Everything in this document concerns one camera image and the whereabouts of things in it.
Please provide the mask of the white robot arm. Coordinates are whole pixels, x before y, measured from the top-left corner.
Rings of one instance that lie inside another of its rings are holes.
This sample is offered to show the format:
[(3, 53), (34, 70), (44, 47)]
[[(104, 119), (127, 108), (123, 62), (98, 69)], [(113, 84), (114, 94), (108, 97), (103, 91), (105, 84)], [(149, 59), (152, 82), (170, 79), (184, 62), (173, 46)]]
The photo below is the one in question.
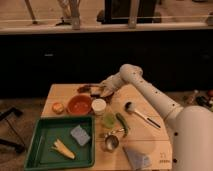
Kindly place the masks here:
[(174, 132), (172, 171), (213, 171), (213, 112), (202, 106), (183, 107), (142, 74), (139, 66), (123, 64), (101, 82), (101, 96), (109, 96), (125, 84), (133, 85)]

